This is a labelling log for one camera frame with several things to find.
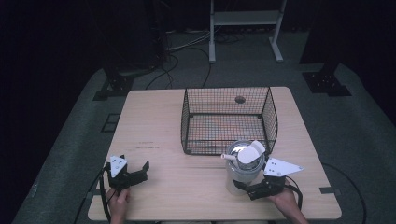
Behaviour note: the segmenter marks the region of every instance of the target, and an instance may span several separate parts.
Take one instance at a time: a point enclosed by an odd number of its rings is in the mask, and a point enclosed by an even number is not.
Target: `wire mesh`
[[[219,155],[235,141],[257,140],[271,153],[277,117],[270,88],[186,89],[181,144],[191,155]]]

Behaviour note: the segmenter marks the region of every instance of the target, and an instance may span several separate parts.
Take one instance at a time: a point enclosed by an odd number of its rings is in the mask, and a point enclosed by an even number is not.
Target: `white metal stand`
[[[215,51],[215,26],[218,25],[263,25],[274,24],[276,26],[273,37],[270,37],[271,48],[278,63],[283,62],[277,46],[280,25],[282,23],[287,0],[282,0],[280,10],[271,11],[232,11],[232,12],[215,12],[214,0],[210,2],[210,40],[209,40],[209,61],[216,62]]]

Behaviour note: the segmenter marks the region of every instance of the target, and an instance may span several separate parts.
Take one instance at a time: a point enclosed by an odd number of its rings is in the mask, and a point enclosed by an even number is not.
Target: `gray carpet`
[[[205,87],[286,86],[300,109],[304,123],[322,162],[349,176],[361,191],[367,205],[366,223],[394,223],[396,214],[396,129],[363,88],[359,77],[340,64],[335,72],[352,96],[329,97],[313,94],[302,72],[318,71],[322,64],[299,64],[308,33],[281,33],[278,45],[284,57],[276,63],[268,43],[270,34],[245,35],[234,44],[217,44],[217,62],[211,65]],[[170,35],[172,47],[196,35]],[[207,52],[207,44],[194,46]],[[177,67],[162,76],[149,89],[200,88],[209,70],[208,59],[197,49],[172,53]],[[163,65],[171,68],[176,59]],[[163,71],[138,77],[133,90],[143,90]],[[102,133],[107,116],[120,113],[125,97],[93,101],[106,76],[103,70],[92,75],[56,140],[40,175],[36,192],[23,203],[14,223],[73,223],[79,205],[102,168],[113,133]],[[361,200],[350,182],[333,168],[325,166],[343,215],[337,220],[311,223],[361,223]],[[78,223],[93,222],[87,217],[91,202],[83,204]]]

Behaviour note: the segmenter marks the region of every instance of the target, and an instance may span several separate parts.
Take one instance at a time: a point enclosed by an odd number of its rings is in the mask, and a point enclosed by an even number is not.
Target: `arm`
[[[294,193],[290,189],[283,189],[283,191],[275,196],[269,196],[269,200],[271,200],[277,209],[293,224],[306,224],[308,221],[306,220],[304,214],[300,211],[297,202],[294,198]]]
[[[107,192],[108,207],[111,213],[111,224],[122,224],[125,221],[130,189],[123,189],[120,194],[115,189]]]

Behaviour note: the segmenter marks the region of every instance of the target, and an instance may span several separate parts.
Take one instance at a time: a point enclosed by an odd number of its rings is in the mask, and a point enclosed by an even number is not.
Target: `table top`
[[[334,194],[319,188],[330,183],[318,159],[297,105],[286,87],[271,88],[278,119],[272,157],[304,167],[290,175],[300,187],[308,219],[336,219],[341,210]],[[220,156],[191,156],[180,140],[184,90],[131,91],[108,151],[125,155],[128,172],[149,161],[148,181],[132,186],[129,220],[277,220],[282,214],[268,199],[251,201],[225,188],[227,172]],[[106,220],[100,195],[88,213]]]

